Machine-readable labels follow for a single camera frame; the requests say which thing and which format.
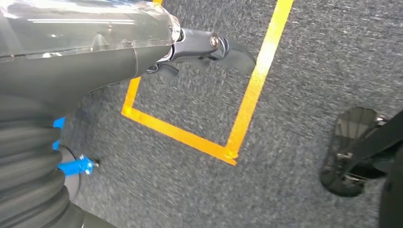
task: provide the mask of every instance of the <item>metal bolt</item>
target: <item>metal bolt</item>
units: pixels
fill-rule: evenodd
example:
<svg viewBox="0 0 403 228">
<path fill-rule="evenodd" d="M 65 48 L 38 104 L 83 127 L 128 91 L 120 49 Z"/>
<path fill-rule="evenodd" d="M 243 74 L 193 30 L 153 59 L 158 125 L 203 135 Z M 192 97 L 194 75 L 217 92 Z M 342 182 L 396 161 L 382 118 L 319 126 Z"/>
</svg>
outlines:
<svg viewBox="0 0 403 228">
<path fill-rule="evenodd" d="M 213 48 L 218 48 L 218 45 L 220 44 L 220 40 L 218 39 L 218 36 L 213 34 L 210 37 L 210 44 L 213 46 Z"/>
<path fill-rule="evenodd" d="M 353 156 L 352 153 L 348 153 L 348 154 L 343 154 L 343 153 L 337 153 L 336 157 L 339 159 L 350 159 Z"/>
<path fill-rule="evenodd" d="M 376 117 L 375 121 L 378 124 L 378 126 L 382 126 L 388 122 L 388 119 L 384 115 L 379 115 Z"/>
</svg>

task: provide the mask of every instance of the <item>gray carpet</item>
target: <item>gray carpet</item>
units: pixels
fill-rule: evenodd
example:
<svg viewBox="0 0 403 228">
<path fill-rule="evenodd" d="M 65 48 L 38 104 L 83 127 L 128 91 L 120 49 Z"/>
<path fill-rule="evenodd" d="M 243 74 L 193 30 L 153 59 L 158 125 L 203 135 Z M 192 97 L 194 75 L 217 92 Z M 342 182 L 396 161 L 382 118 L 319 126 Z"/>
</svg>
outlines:
<svg viewBox="0 0 403 228">
<path fill-rule="evenodd" d="M 82 208 L 119 228 L 375 228 L 382 181 L 344 199 L 318 170 L 333 123 L 363 105 L 403 107 L 403 4 L 397 0 L 294 3 L 232 167 L 121 116 L 127 83 L 84 98 L 63 144 L 102 160 L 84 176 Z M 274 0 L 168 0 L 183 27 L 214 30 L 257 55 Z M 135 107 L 225 144 L 249 76 L 213 65 L 178 65 L 147 76 Z"/>
</svg>

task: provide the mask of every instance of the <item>ribbed black hose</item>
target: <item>ribbed black hose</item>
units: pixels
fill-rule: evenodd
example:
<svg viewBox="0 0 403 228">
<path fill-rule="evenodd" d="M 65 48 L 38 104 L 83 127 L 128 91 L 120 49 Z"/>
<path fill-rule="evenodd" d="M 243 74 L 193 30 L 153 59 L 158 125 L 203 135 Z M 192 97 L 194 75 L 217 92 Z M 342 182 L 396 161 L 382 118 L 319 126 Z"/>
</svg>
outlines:
<svg viewBox="0 0 403 228">
<path fill-rule="evenodd" d="M 69 201 L 52 125 L 0 122 L 0 228 L 114 228 Z"/>
</svg>

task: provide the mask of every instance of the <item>yellow tape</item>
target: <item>yellow tape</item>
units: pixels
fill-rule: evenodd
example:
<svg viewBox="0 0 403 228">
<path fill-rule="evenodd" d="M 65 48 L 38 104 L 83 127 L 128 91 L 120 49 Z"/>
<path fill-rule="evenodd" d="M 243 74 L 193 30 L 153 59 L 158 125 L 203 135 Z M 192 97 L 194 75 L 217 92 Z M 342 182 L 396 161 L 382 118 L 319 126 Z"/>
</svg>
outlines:
<svg viewBox="0 0 403 228">
<path fill-rule="evenodd" d="M 154 2 L 162 3 L 161 0 L 154 0 Z M 258 55 L 255 70 L 250 78 L 248 88 L 246 89 L 226 147 L 203 139 L 133 108 L 141 78 L 131 80 L 125 103 L 123 104 L 122 115 L 186 145 L 221 159 L 224 162 L 235 165 L 236 162 L 234 159 L 238 157 L 238 151 L 255 111 L 256 103 L 258 102 L 270 65 L 273 61 L 292 3 L 293 0 L 277 1 L 269 28 L 263 40 L 262 48 Z"/>
<path fill-rule="evenodd" d="M 237 118 L 230 133 L 230 137 L 226 146 L 226 154 L 229 157 L 237 158 L 238 151 L 242 145 L 249 123 L 252 119 L 256 104 L 260 97 L 266 76 L 269 73 L 271 63 L 281 34 L 283 33 L 289 12 L 291 11 L 293 0 L 278 0 L 276 8 L 266 36 L 263 40 L 258 59 L 256 61 L 255 70 L 250 78 L 248 88 L 246 89 Z"/>
<path fill-rule="evenodd" d="M 155 3 L 159 3 L 159 4 L 163 4 L 163 0 L 153 0 L 153 2 L 155 2 Z"/>
</svg>

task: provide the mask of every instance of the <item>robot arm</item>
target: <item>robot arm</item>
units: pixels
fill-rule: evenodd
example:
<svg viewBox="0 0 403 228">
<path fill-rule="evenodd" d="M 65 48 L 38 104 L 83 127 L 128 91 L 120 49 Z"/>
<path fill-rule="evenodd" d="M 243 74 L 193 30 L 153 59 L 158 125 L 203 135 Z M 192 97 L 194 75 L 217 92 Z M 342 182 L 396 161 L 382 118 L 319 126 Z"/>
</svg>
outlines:
<svg viewBox="0 0 403 228">
<path fill-rule="evenodd" d="M 7 228 L 113 227 L 69 201 L 56 168 L 53 122 L 83 95 L 143 73 L 175 74 L 172 61 L 228 60 L 243 72 L 255 63 L 233 41 L 181 29 L 144 1 L 0 0 L 0 28 L 0 227 Z"/>
</svg>

